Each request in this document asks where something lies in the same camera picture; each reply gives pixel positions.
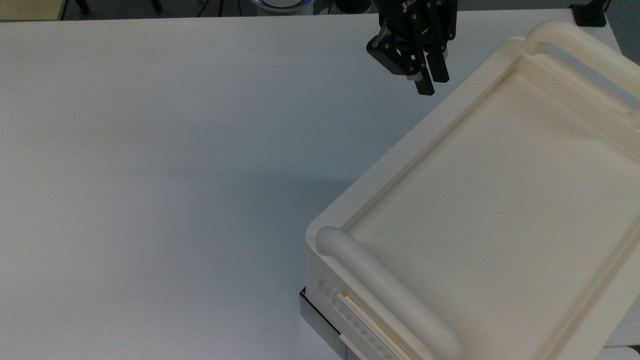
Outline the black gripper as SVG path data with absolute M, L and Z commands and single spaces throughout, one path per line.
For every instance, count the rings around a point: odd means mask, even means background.
M 366 52 L 393 75 L 414 82 L 420 95 L 434 95 L 432 80 L 450 80 L 447 45 L 457 34 L 457 0 L 378 0 L 376 7 L 380 25 L 391 34 L 372 38 Z M 398 38 L 425 50 L 426 59 Z

